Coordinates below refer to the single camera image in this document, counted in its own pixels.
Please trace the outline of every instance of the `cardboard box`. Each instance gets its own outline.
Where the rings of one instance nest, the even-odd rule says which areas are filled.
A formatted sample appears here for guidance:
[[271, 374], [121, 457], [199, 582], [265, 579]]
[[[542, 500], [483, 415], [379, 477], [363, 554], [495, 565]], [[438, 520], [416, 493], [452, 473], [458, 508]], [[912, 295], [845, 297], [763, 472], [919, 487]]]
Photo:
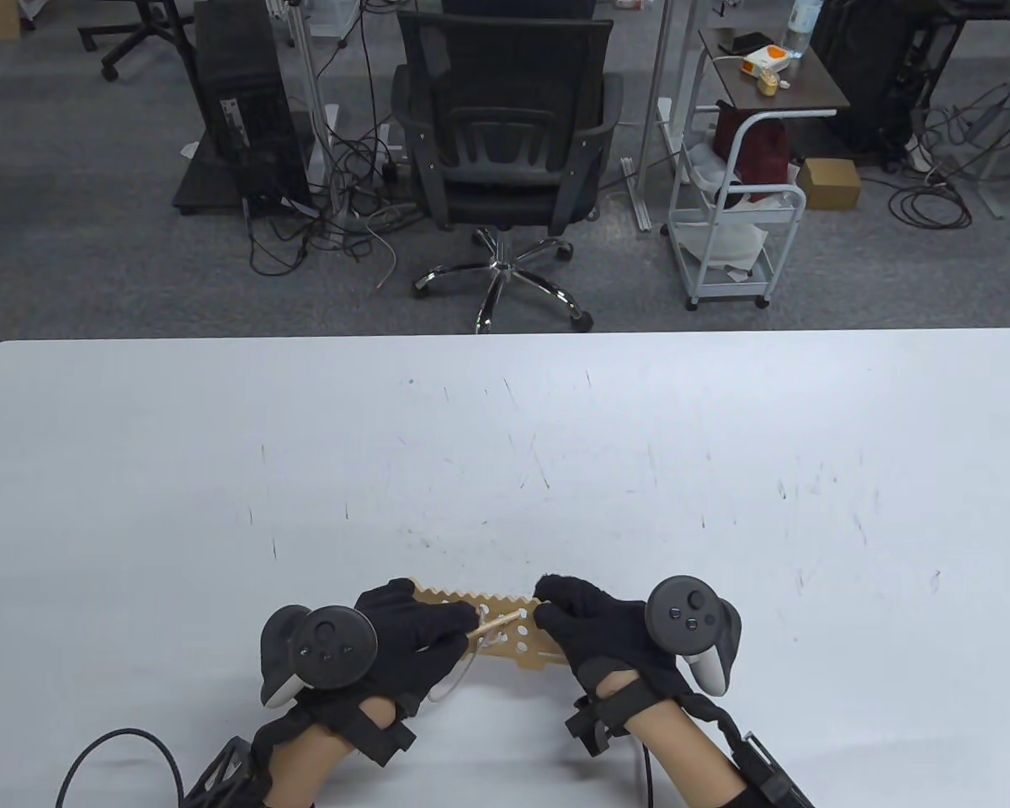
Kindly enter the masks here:
[[809, 210], [855, 210], [861, 198], [861, 175], [848, 159], [806, 159], [797, 184]]

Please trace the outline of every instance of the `black desk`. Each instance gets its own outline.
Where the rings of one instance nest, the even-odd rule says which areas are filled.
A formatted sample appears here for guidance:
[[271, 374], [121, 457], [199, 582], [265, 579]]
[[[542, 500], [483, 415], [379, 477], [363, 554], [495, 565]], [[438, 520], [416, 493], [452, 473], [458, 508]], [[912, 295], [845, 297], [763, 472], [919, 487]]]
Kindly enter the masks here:
[[[728, 45], [735, 35], [748, 33], [750, 29], [732, 27], [708, 27], [700, 31], [700, 41], [711, 59], [724, 57], [718, 45]], [[777, 41], [774, 31], [761, 31]], [[780, 89], [774, 96], [767, 97], [755, 86], [755, 79], [740, 70], [739, 59], [720, 59], [714, 69], [729, 96], [729, 103], [744, 112], [775, 110], [843, 110], [848, 107], [844, 94], [827, 73], [823, 63], [814, 54], [782, 71], [781, 77], [790, 82], [790, 89]]]

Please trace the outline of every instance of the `red bag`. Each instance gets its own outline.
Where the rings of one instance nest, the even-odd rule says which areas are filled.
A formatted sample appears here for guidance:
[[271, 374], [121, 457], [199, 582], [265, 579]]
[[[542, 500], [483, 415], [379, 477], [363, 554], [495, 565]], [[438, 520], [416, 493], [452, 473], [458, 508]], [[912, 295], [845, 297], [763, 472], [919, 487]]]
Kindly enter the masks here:
[[[729, 150], [740, 125], [754, 115], [740, 112], [725, 101], [718, 103], [718, 124], [714, 130], [714, 154], [729, 163]], [[782, 120], [761, 120], [752, 124], [740, 143], [736, 174], [744, 185], [783, 185], [789, 179], [790, 132]], [[767, 194], [751, 194], [763, 200]]]

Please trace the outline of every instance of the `chair base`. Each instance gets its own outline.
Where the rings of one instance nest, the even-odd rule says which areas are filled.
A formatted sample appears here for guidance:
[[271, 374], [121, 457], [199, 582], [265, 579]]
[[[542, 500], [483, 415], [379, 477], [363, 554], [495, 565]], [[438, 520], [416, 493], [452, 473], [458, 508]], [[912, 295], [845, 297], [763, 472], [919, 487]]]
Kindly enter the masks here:
[[493, 323], [494, 307], [498, 304], [498, 299], [505, 289], [505, 285], [515, 278], [516, 281], [523, 281], [528, 286], [534, 286], [540, 292], [546, 293], [560, 301], [566, 307], [571, 318], [575, 331], [587, 333], [594, 326], [594, 318], [587, 311], [583, 311], [576, 303], [575, 297], [564, 290], [562, 286], [547, 281], [539, 275], [535, 275], [524, 269], [525, 263], [532, 258], [539, 256], [546, 250], [557, 250], [559, 261], [569, 261], [574, 255], [574, 247], [563, 238], [547, 237], [540, 239], [535, 245], [527, 247], [519, 255], [513, 255], [513, 235], [509, 230], [491, 231], [487, 227], [479, 227], [472, 235], [472, 240], [476, 245], [485, 247], [490, 254], [489, 263], [474, 263], [474, 265], [452, 265], [436, 266], [429, 270], [426, 275], [414, 281], [411, 285], [412, 294], [415, 297], [425, 297], [429, 294], [429, 284], [437, 278], [448, 275], [461, 275], [467, 273], [490, 273], [490, 289], [487, 296], [482, 301], [482, 307], [475, 318], [475, 333], [489, 334], [491, 323]]
[[[123, 41], [117, 43], [115, 47], [101, 58], [101, 76], [105, 81], [113, 82], [119, 78], [116, 73], [116, 63], [131, 54], [140, 43], [149, 37], [160, 37], [168, 43], [177, 43], [175, 35], [171, 30], [170, 20], [163, 14], [156, 12], [146, 0], [136, 0], [135, 7], [138, 9], [138, 22], [127, 24], [99, 24], [93, 27], [80, 27], [78, 37], [83, 41], [83, 49], [87, 54], [93, 54], [98, 49], [98, 43], [94, 37], [105, 37], [105, 35], [116, 33], [130, 34]], [[194, 16], [179, 17], [179, 23], [191, 24], [195, 21]]]

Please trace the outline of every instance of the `black computer tower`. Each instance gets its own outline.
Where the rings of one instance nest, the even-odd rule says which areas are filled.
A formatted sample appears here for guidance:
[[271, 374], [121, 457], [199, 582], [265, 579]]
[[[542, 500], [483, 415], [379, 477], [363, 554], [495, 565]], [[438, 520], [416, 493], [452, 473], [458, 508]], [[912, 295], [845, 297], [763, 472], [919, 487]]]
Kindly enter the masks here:
[[239, 196], [255, 213], [278, 210], [283, 199], [313, 205], [306, 184], [312, 142], [297, 134], [264, 0], [195, 3], [194, 37], [206, 128]]
[[850, 103], [827, 126], [851, 154], [905, 157], [962, 27], [937, 0], [827, 0], [811, 46]]

